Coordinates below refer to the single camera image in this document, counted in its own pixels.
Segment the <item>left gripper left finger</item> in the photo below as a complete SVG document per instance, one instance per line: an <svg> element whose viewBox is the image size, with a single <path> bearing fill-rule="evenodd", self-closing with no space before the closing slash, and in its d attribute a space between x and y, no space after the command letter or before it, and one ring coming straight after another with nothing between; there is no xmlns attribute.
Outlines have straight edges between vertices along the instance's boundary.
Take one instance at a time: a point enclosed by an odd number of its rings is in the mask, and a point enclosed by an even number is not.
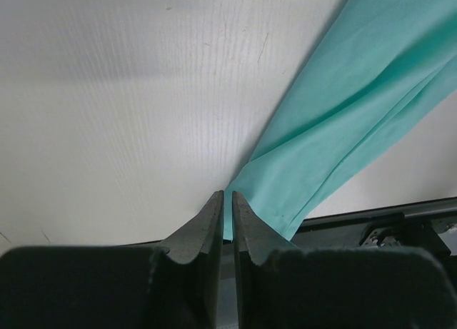
<svg viewBox="0 0 457 329"><path fill-rule="evenodd" d="M3 328L215 328L224 194L154 244L26 246L1 257Z"/></svg>

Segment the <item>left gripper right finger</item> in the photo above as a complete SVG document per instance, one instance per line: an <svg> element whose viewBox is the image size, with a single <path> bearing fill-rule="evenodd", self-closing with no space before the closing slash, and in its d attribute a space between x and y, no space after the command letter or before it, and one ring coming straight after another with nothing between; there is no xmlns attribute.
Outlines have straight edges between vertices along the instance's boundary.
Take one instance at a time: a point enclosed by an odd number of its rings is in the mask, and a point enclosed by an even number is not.
<svg viewBox="0 0 457 329"><path fill-rule="evenodd" d="M456 326L452 252L438 258L419 247L325 250L241 268L234 258L240 328Z"/></svg>

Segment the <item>teal t shirt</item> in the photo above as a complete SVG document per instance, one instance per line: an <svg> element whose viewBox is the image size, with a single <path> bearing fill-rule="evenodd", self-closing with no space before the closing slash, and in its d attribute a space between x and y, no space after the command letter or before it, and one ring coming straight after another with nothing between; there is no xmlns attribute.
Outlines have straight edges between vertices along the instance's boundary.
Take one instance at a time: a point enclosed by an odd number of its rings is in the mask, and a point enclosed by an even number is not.
<svg viewBox="0 0 457 329"><path fill-rule="evenodd" d="M228 185L286 239L456 90L456 0L347 0Z"/></svg>

